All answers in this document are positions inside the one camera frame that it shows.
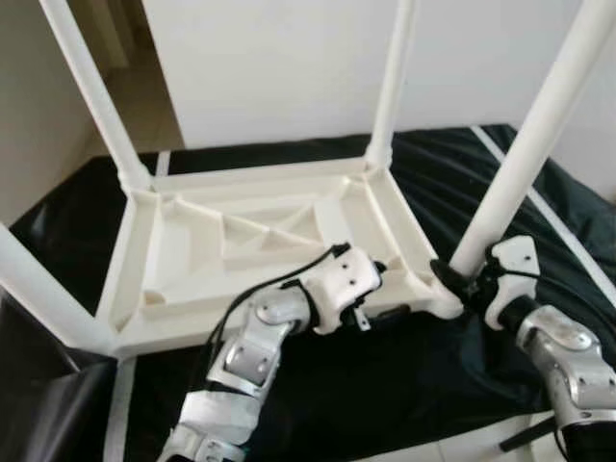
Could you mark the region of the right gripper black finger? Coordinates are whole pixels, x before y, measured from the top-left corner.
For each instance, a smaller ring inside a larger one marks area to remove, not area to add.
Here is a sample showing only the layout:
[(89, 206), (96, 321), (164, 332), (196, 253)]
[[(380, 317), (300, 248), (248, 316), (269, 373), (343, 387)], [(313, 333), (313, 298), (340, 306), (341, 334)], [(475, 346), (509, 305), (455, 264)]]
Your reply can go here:
[(454, 269), (449, 261), (434, 259), (428, 263), (428, 267), (450, 294), (466, 295), (468, 293), (468, 277)]

